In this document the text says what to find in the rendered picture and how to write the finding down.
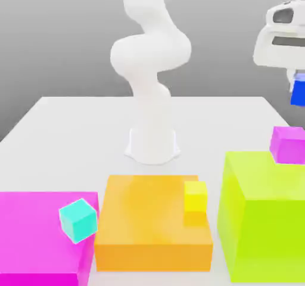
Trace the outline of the large magenta box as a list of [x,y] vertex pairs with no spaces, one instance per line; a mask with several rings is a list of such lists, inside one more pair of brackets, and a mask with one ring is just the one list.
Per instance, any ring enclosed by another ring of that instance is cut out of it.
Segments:
[[94,236],[73,244],[59,209],[97,192],[0,192],[0,286],[88,286]]

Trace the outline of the small yellow cube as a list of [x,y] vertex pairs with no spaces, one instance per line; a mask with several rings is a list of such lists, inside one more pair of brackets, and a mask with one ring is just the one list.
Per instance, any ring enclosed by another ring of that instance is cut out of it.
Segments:
[[204,181],[186,181],[184,183],[184,211],[207,211],[207,186]]

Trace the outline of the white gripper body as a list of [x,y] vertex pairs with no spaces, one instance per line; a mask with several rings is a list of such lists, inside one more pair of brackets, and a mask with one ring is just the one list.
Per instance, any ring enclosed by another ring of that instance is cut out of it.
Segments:
[[253,60],[258,66],[305,69],[305,25],[265,26],[257,37]]

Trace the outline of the small blue cube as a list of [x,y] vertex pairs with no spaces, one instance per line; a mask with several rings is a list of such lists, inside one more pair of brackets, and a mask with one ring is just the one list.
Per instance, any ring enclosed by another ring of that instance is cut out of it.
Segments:
[[297,73],[294,77],[291,105],[305,107],[305,73]]

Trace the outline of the small cyan cube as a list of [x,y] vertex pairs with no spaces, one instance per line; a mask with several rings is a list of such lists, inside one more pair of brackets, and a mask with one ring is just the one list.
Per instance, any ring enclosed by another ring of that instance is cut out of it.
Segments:
[[73,244],[97,232],[97,211],[84,198],[60,208],[58,213],[61,229]]

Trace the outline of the large orange box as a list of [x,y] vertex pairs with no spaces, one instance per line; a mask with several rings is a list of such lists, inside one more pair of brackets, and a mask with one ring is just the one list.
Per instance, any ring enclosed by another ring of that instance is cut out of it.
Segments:
[[111,175],[98,231],[98,272],[208,272],[207,216],[184,212],[184,183],[196,175]]

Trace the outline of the large lime box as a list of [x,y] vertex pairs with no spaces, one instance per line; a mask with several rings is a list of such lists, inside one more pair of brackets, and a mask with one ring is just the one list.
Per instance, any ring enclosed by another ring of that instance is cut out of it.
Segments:
[[305,284],[305,165],[227,152],[217,229],[232,282]]

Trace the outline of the small purple cube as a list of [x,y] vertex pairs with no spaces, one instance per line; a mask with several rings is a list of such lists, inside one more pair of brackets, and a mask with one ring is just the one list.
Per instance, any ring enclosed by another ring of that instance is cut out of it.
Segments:
[[276,163],[305,164],[305,130],[274,126],[269,149]]

